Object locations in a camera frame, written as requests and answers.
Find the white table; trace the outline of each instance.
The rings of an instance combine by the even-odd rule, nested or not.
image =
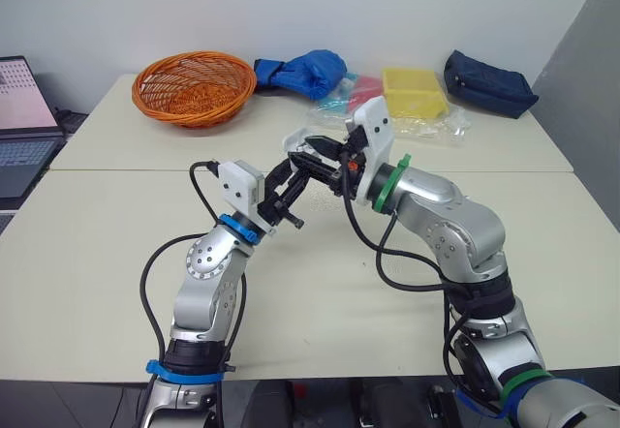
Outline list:
[[[619,235],[574,175],[444,176],[502,218],[514,287],[548,366],[618,365]],[[215,179],[200,178],[218,212],[228,211]],[[293,210],[304,228],[283,223],[257,248],[228,378],[444,372],[441,296],[383,285],[341,204],[312,184]],[[388,220],[357,213],[377,239]],[[185,173],[50,172],[0,237],[0,379],[144,382],[156,343],[138,295],[143,264],[169,238],[208,226]],[[405,230],[394,237],[428,254]],[[186,249],[163,254],[149,279],[165,333]],[[434,280],[419,263],[387,268],[402,281]]]
[[[294,95],[253,96],[229,123],[189,130],[143,115],[131,101],[134,75],[122,76],[52,162],[52,169],[185,170],[198,160],[243,159],[270,169],[284,157],[282,138],[303,126],[312,104]],[[460,146],[398,138],[392,160],[412,154],[427,171],[572,171],[531,113],[518,120],[466,111]]]

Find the laptop keyboard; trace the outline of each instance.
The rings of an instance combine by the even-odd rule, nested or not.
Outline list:
[[[12,218],[13,214],[0,213],[0,234],[2,234],[2,231],[4,231],[4,228],[7,227]]]
[[[0,167],[38,165],[53,144],[53,140],[0,142]]]

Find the wicker basket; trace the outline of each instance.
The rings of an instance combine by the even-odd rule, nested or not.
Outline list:
[[[144,114],[188,128],[230,120],[254,92],[256,75],[222,52],[188,52],[155,62],[138,75],[132,100]]]

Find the yellow plastic container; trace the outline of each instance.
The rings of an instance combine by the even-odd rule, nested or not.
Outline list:
[[[448,102],[435,72],[409,68],[385,68],[384,96],[394,118],[431,120],[448,112]]]

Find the black cable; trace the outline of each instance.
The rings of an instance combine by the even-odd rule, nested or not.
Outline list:
[[[222,404],[222,382],[217,382],[215,384],[215,412],[217,415],[217,426],[218,428],[224,428],[224,405]]]
[[[136,406],[136,420],[134,421],[134,428],[139,428],[142,423],[146,404],[148,404],[148,399],[151,396],[151,390],[153,389],[153,384],[155,384],[155,380],[157,380],[157,375],[152,374],[151,378],[148,380],[146,389],[144,390],[144,397],[139,399],[138,405]]]
[[[243,313],[245,312],[245,302],[247,300],[247,290],[248,283],[245,278],[245,273],[241,275],[241,301],[239,302],[239,312],[236,314],[236,321],[234,322],[234,326],[232,327],[231,338],[229,342],[226,344],[224,348],[224,353],[222,354],[222,359],[220,360],[220,371],[224,372],[226,370],[226,362],[228,362],[229,358],[231,358],[231,350],[233,348],[234,341],[236,340],[236,335],[239,332],[239,328],[241,326],[241,321],[243,320]],[[216,383],[216,415],[217,415],[217,426],[219,428],[224,428],[224,407],[222,404],[222,382]]]
[[[170,241],[162,244],[148,259],[139,278],[139,299],[142,302],[144,313],[148,317],[148,321],[151,323],[151,327],[153,328],[153,332],[157,338],[158,359],[160,362],[164,360],[164,355],[166,354],[166,343],[164,342],[162,329],[159,327],[159,323],[157,323],[157,319],[153,314],[153,309],[151,309],[151,306],[148,303],[148,297],[146,296],[146,278],[148,277],[148,273],[155,260],[170,246],[176,244],[177,242],[186,241],[188,239],[196,239],[198,237],[203,237],[204,235],[204,232],[199,234],[185,234],[184,236],[178,236],[175,239],[171,239]]]
[[[451,345],[452,339],[454,339],[454,336],[456,336],[456,333],[458,332],[458,330],[463,326],[463,324],[465,324],[465,321],[469,319],[469,314],[470,314],[469,309],[466,309],[463,312],[463,315],[456,321],[456,323],[449,330],[448,337],[444,341],[444,347],[442,348],[442,358],[444,360],[444,368],[446,369],[446,374],[448,375],[448,378],[450,379],[452,384],[454,384],[454,386],[459,388],[463,394],[465,394],[469,399],[476,402],[480,406],[483,406],[489,412],[497,414],[500,412],[500,409],[493,406],[489,402],[483,401],[478,396],[476,396],[476,394],[474,394],[465,384],[461,382],[461,380],[453,373],[450,367],[449,352],[450,352],[450,345]]]
[[[382,236],[381,241],[379,242],[379,247],[383,248],[386,245],[386,243],[388,242],[389,235],[391,234],[391,231],[394,228],[396,220],[397,220],[397,217],[396,217],[396,214],[394,213],[394,214],[392,214],[392,216],[391,216],[391,218],[389,220],[389,224],[387,225],[386,231],[384,232],[384,235]],[[382,252],[381,251],[377,251],[377,255],[376,255],[376,258],[375,258],[376,259],[376,263],[377,263],[377,271],[379,272],[379,276],[382,278],[382,280],[384,280],[390,286],[392,286],[392,284],[395,284],[395,285],[398,285],[397,289],[399,289],[399,290],[408,290],[408,291],[413,291],[413,292],[439,290],[437,288],[438,285],[428,285],[426,287],[414,287],[414,286],[411,286],[411,285],[402,285],[400,283],[396,283],[396,282],[390,280],[390,278],[388,278],[386,276],[386,273],[383,271],[383,266],[381,265],[381,255],[382,255]],[[458,387],[467,397],[469,397],[473,401],[477,402],[481,406],[485,407],[489,411],[491,411],[493,413],[499,413],[499,411],[498,411],[498,409],[496,407],[494,407],[494,406],[490,405],[489,403],[479,399],[475,394],[473,394],[456,377],[456,375],[453,373],[453,371],[452,371],[452,369],[450,367],[450,356],[449,356],[449,354],[450,353],[454,353],[453,349],[451,348],[451,342],[454,339],[454,336],[456,335],[456,333],[459,331],[459,329],[469,319],[469,316],[470,316],[470,310],[467,308],[463,312],[463,315],[456,321],[454,326],[452,328],[450,328],[450,305],[448,304],[448,301],[447,301],[446,290],[444,290],[444,345],[443,345],[443,348],[442,348],[442,358],[443,358],[443,361],[444,361],[444,368],[446,369],[446,373],[447,373],[448,378],[450,379],[450,381],[454,384],[455,387]]]
[[[209,214],[213,218],[213,221],[215,222],[215,225],[217,225],[219,223],[219,219],[217,217],[217,214],[215,213],[215,211],[211,207],[211,204],[208,202],[208,200],[206,199],[206,197],[202,193],[201,187],[199,186],[198,181],[196,179],[196,168],[198,168],[198,167],[208,168],[208,162],[195,162],[195,163],[193,163],[190,166],[190,169],[189,169],[190,181],[192,182],[192,186],[194,187],[194,190],[196,191],[196,194],[198,194],[198,197],[201,199],[202,204],[206,207],[206,209],[208,210]],[[140,298],[140,301],[142,303],[142,308],[144,309],[144,313],[146,314],[146,317],[148,318],[148,321],[150,322],[151,327],[153,328],[153,332],[155,333],[155,337],[157,339],[158,360],[160,362],[164,360],[164,356],[166,355],[166,342],[164,341],[164,335],[162,334],[162,329],[160,328],[159,323],[157,323],[157,319],[155,318],[155,315],[153,314],[153,310],[151,309],[151,306],[150,306],[150,304],[148,302],[148,297],[146,295],[146,279],[148,277],[148,273],[150,272],[150,269],[151,269],[153,263],[155,262],[155,260],[166,249],[168,249],[170,246],[172,246],[172,245],[174,245],[174,244],[176,244],[178,242],[188,240],[188,239],[197,239],[199,237],[203,237],[204,235],[206,235],[206,233],[186,234],[186,235],[183,235],[183,236],[176,237],[175,239],[171,239],[170,241],[162,244],[151,255],[151,257],[146,262],[146,265],[144,266],[144,269],[142,270],[142,274],[141,274],[140,279],[139,279],[139,298]],[[243,274],[243,275],[241,275],[241,304],[239,306],[239,313],[237,314],[236,322],[235,322],[234,327],[232,329],[231,339],[229,340],[229,343],[226,345],[225,350],[224,350],[224,354],[223,354],[223,358],[220,361],[220,367],[222,369],[224,369],[224,365],[226,364],[226,361],[228,360],[228,358],[231,355],[231,347],[234,344],[234,340],[236,339],[236,335],[237,335],[239,327],[241,325],[241,319],[243,317],[243,311],[245,310],[246,294],[247,294],[247,282],[246,282],[246,279],[245,279],[245,274]],[[151,390],[153,388],[153,384],[155,383],[156,379],[157,379],[157,375],[155,375],[155,374],[151,375],[151,378],[148,381],[148,385],[146,386],[146,389],[144,390],[144,397],[143,398],[141,398],[141,393],[140,393],[140,396],[139,396],[139,399],[138,399],[138,403],[137,403],[137,406],[136,406],[136,422],[135,422],[135,426],[140,426],[141,419],[144,417],[144,409],[146,408],[146,404],[148,404],[148,399],[150,398]],[[219,386],[219,390],[218,391],[219,391],[219,393],[221,393],[221,383],[218,382],[217,386]],[[222,400],[221,400],[220,395],[218,395],[218,398],[217,398],[218,413],[222,412],[221,411]],[[224,428],[224,423],[222,422],[219,426],[220,426],[220,428]]]
[[[142,390],[138,393],[138,400],[136,401],[136,413],[134,413],[134,420],[138,419],[138,413],[140,413],[140,400],[142,399]]]
[[[196,190],[196,194],[198,194],[198,197],[201,198],[202,203],[204,204],[204,206],[208,210],[209,214],[211,214],[211,217],[213,218],[213,221],[215,222],[215,225],[217,225],[219,223],[219,219],[217,218],[217,214],[215,213],[215,211],[211,207],[211,204],[208,202],[208,200],[206,199],[206,197],[202,193],[201,187],[199,186],[198,181],[196,180],[196,168],[198,168],[198,167],[208,168],[207,164],[208,164],[208,162],[194,162],[190,166],[190,180],[192,181],[192,186],[194,186],[194,189]]]
[[[475,394],[470,391],[467,386],[465,386],[453,373],[450,367],[450,357],[449,354],[454,354],[453,349],[451,348],[451,342],[454,339],[456,333],[460,330],[463,324],[469,319],[470,310],[468,304],[466,303],[466,309],[463,312],[463,315],[456,321],[454,326],[450,328],[450,304],[448,302],[447,291],[452,290],[454,292],[463,294],[471,299],[471,294],[461,285],[451,285],[451,284],[437,284],[437,285],[424,285],[424,286],[414,286],[414,285],[405,285],[402,283],[397,283],[391,280],[383,269],[382,266],[382,254],[392,255],[392,256],[400,256],[406,257],[409,259],[419,260],[427,265],[431,266],[440,278],[444,278],[444,275],[441,271],[441,268],[437,263],[433,260],[414,254],[407,251],[399,251],[393,249],[386,249],[386,243],[388,242],[389,235],[391,234],[394,225],[397,221],[397,214],[394,212],[387,224],[387,228],[381,238],[379,244],[373,243],[361,230],[359,223],[356,219],[356,214],[353,210],[353,205],[351,203],[351,189],[349,187],[349,172],[347,170],[349,163],[349,154],[347,152],[343,152],[340,156],[340,164],[342,166],[342,197],[345,203],[345,210],[347,212],[347,217],[349,218],[349,222],[354,229],[357,237],[370,249],[376,252],[375,256],[375,265],[377,267],[377,272],[379,273],[380,278],[389,286],[398,289],[398,290],[406,290],[411,292],[426,292],[426,291],[434,291],[434,290],[442,290],[444,292],[444,345],[442,348],[442,358],[444,360],[444,367],[446,369],[446,373],[448,374],[449,379],[452,383],[458,387],[467,397],[477,402],[481,406],[485,407],[492,413],[499,413],[499,409],[495,406],[489,404],[486,401],[479,399]]]
[[[361,242],[363,242],[366,246],[368,246],[370,249],[372,249],[373,251],[377,253],[386,254],[389,256],[405,257],[407,259],[418,260],[423,263],[426,263],[428,266],[430,266],[437,272],[440,278],[443,278],[444,275],[442,273],[440,266],[433,260],[429,259],[428,257],[421,256],[420,254],[415,254],[413,252],[408,252],[408,251],[386,249],[385,245],[381,246],[381,245],[375,244],[364,234],[364,232],[361,230],[361,227],[359,226],[359,223],[357,222],[356,213],[354,212],[353,204],[351,203],[351,188],[349,187],[349,172],[347,171],[349,157],[350,156],[347,152],[343,152],[340,156],[340,164],[342,166],[341,192],[342,192],[342,199],[344,200],[344,203],[345,203],[345,211],[347,212],[347,217],[349,218],[349,222],[351,223],[351,226],[354,232],[356,233],[357,237],[359,238],[359,240],[361,240]],[[391,232],[391,230],[393,229],[393,225],[396,223],[395,217],[396,215],[393,214],[392,215],[393,221],[390,220],[391,226],[388,225],[389,232]],[[464,287],[462,287],[461,285],[455,285],[455,284],[442,283],[438,285],[427,285],[427,286],[403,285],[401,283],[397,283],[395,281],[390,280],[390,278],[388,278],[388,276],[383,271],[383,268],[380,269],[378,267],[377,270],[379,272],[379,276],[384,282],[386,282],[388,285],[398,290],[410,290],[410,291],[416,291],[416,292],[433,291],[433,290],[453,290],[454,292],[457,292],[463,295],[469,295],[469,293]]]
[[[118,398],[118,404],[116,404],[116,410],[114,411],[114,416],[112,417],[112,421],[109,423],[109,428],[114,426],[116,422],[116,418],[118,417],[118,411],[120,410],[120,405],[123,402],[123,397],[125,396],[125,386],[120,388],[120,397]]]
[[[236,335],[239,333],[239,327],[241,326],[241,321],[243,320],[243,313],[245,312],[247,290],[248,282],[245,278],[245,273],[243,273],[241,275],[241,301],[239,302],[239,312],[236,314],[236,321],[234,322],[234,326],[232,327],[231,338],[226,344],[224,354],[222,355],[222,359],[220,360],[220,368],[222,370],[225,370],[226,362],[229,360],[229,358],[231,358],[231,350],[233,348],[234,341],[236,340]]]
[[[396,216],[396,213],[394,212],[391,218],[389,219],[389,223],[387,224],[387,228],[384,232],[384,235],[381,237],[381,241],[379,241],[379,245],[377,246],[378,249],[376,251],[377,254],[375,256],[375,266],[377,267],[377,273],[379,273],[379,277],[388,286],[392,286],[393,288],[397,290],[406,290],[410,292],[431,292],[434,290],[454,290],[455,289],[454,285],[446,285],[443,283],[439,283],[436,285],[405,285],[403,283],[397,283],[393,281],[386,275],[386,272],[383,269],[381,260],[382,260],[382,255],[384,251],[386,250],[385,247],[386,247],[386,243],[388,242],[389,235],[391,234],[391,231],[394,229],[394,225],[396,224],[397,220],[398,220],[398,217]]]

